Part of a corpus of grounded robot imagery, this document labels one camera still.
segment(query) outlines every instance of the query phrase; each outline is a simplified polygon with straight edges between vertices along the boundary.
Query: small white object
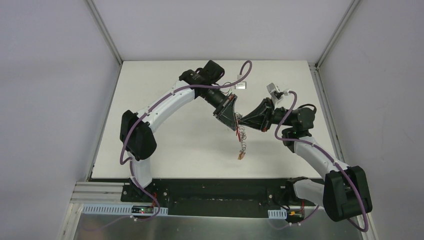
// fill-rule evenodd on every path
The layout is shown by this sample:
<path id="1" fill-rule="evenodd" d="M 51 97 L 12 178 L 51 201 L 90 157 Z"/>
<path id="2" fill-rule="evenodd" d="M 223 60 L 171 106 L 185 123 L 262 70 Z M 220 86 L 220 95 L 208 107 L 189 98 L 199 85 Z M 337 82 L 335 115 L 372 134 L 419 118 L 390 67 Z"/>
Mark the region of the small white object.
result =
<path id="1" fill-rule="evenodd" d="M 85 203 L 82 209 L 84 214 L 99 214 L 99 215 L 129 215 L 132 205 L 126 204 L 97 204 Z"/>
<path id="2" fill-rule="evenodd" d="M 290 95 L 290 91 L 291 91 L 291 89 L 290 88 L 287 88 L 287 89 L 284 89 L 282 91 L 282 93 L 284 94 L 284 96 L 288 96 L 288 95 Z"/>
<path id="3" fill-rule="evenodd" d="M 140 113 L 146 114 L 146 116 L 148 116 L 148 115 L 149 115 L 149 108 L 150 108 L 150 106 L 147 106 L 146 108 L 144 108 L 144 109 L 142 109 L 142 110 L 139 110 L 139 111 L 137 112 L 137 116 L 138 116 L 138 117 L 141 117 L 141 116 L 142 116 L 142 114 L 140 114 Z"/>
<path id="4" fill-rule="evenodd" d="M 234 89 L 246 89 L 246 82 L 242 81 L 234 85 Z"/>
<path id="5" fill-rule="evenodd" d="M 268 218 L 287 219 L 287 211 L 284 208 L 280 208 L 280 210 L 268 210 Z"/>
<path id="6" fill-rule="evenodd" d="M 273 82 L 266 86 L 266 90 L 268 91 L 269 95 L 271 95 L 271 100 L 274 105 L 277 105 L 279 101 L 283 100 L 282 96 L 276 96 L 276 93 L 280 93 L 280 89 Z"/>
<path id="7" fill-rule="evenodd" d="M 158 211 L 159 208 L 157 206 L 153 207 L 153 214 L 157 213 Z M 168 208 L 160 207 L 160 212 L 157 214 L 157 216 L 168 216 Z"/>

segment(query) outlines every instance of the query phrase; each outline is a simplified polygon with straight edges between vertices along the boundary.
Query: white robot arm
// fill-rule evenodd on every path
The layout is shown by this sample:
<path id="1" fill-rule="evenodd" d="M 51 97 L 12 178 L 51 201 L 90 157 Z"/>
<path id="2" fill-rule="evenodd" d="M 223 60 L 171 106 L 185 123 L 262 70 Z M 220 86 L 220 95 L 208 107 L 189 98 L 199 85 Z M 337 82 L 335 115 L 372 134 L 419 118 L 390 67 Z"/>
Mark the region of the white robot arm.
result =
<path id="1" fill-rule="evenodd" d="M 328 156 L 317 149 L 319 144 L 309 133 L 309 129 L 314 127 L 316 113 L 316 109 L 312 110 L 309 107 L 315 108 L 315 106 L 305 104 L 293 111 L 283 107 L 275 108 L 275 102 L 282 98 L 283 93 L 270 84 L 268 92 L 271 98 L 264 98 L 255 110 L 237 119 L 234 113 L 237 96 L 232 93 L 224 95 L 218 87 L 212 86 L 223 75 L 224 69 L 209 61 L 204 68 L 185 71 L 166 94 L 148 107 L 136 113 L 128 110 L 122 115 L 120 139 L 132 159 L 133 175 L 142 187 L 152 181 L 150 156 L 157 147 L 153 134 L 175 111 L 200 96 L 215 108 L 213 115 L 233 131 L 237 125 L 244 125 L 266 132 L 272 124 L 278 124 L 285 118 L 282 124 L 290 128 L 284 129 L 282 136 L 286 140 L 292 140 L 283 141 L 284 145 L 306 160 L 324 180 L 324 184 L 305 177 L 288 180 L 285 186 L 286 190 L 290 191 L 288 201 L 305 199 L 324 206 L 328 216 L 336 222 L 360 215 L 358 200 L 349 188 L 346 178 L 341 174 L 340 168 L 335 166 L 337 163 L 360 192 L 366 212 L 372 210 L 368 183 L 362 168 L 350 167 L 334 157 L 334 162 L 331 162 Z"/>

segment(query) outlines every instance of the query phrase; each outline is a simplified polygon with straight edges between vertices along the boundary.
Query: white cable tie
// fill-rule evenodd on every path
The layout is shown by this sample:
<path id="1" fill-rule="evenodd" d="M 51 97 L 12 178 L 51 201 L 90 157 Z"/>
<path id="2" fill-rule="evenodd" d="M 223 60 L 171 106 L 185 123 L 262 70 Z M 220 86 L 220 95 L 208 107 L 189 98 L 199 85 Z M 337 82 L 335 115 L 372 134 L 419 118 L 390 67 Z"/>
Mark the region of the white cable tie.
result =
<path id="1" fill-rule="evenodd" d="M 149 108 L 150 108 L 150 106 L 147 106 L 147 107 L 144 109 L 144 114 L 146 114 L 146 116 L 148 116 L 148 115 L 150 114 L 150 112 L 149 112 Z"/>
<path id="2" fill-rule="evenodd" d="M 284 89 L 283 91 L 282 91 L 282 93 L 284 94 L 284 96 L 288 96 L 288 95 L 290 95 L 290 91 L 291 91 L 291 89 Z"/>

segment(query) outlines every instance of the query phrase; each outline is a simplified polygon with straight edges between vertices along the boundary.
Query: white platform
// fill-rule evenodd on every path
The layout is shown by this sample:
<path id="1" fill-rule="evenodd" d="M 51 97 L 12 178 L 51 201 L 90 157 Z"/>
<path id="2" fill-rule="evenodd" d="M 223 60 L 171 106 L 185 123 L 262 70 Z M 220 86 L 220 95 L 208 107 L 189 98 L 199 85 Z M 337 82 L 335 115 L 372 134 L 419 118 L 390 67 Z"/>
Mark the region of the white platform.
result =
<path id="1" fill-rule="evenodd" d="M 207 61 L 125 61 L 119 76 L 92 178 L 128 178 L 130 167 L 119 164 L 122 142 L 119 139 L 121 116 L 126 110 L 143 109 L 160 97 L 178 80 L 182 72 L 203 67 Z M 216 61 L 225 69 L 218 82 L 233 82 L 244 61 Z M 247 89 L 233 92 L 238 96 L 235 110 L 250 113 L 263 98 L 266 86 L 297 92 L 296 106 L 314 104 L 318 110 L 314 128 L 316 140 L 334 154 L 317 92 L 306 61 L 253 61 L 246 79 Z M 278 107 L 288 108 L 292 96 Z M 199 97 L 174 113 L 155 133 L 157 149 L 151 158 L 153 178 L 319 178 L 306 161 L 274 138 L 275 126 L 268 132 L 246 127 L 247 149 L 237 160 L 240 144 L 235 132 L 213 117 L 214 108 Z"/>

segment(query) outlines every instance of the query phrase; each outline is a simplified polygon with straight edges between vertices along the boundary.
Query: gray wall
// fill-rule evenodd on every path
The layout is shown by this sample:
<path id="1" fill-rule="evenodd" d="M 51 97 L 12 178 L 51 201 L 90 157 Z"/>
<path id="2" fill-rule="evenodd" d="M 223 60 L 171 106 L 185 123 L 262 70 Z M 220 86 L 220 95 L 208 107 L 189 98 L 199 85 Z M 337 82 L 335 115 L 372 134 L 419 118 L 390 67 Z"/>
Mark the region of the gray wall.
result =
<path id="1" fill-rule="evenodd" d="M 367 173 L 380 239 L 421 239 L 424 1 L 364 0 L 321 68 L 342 150 Z"/>
<path id="2" fill-rule="evenodd" d="M 122 58 L 317 61 L 351 0 L 94 0 Z"/>
<path id="3" fill-rule="evenodd" d="M 118 65 L 84 1 L 0 3 L 0 239 L 55 239 Z"/>

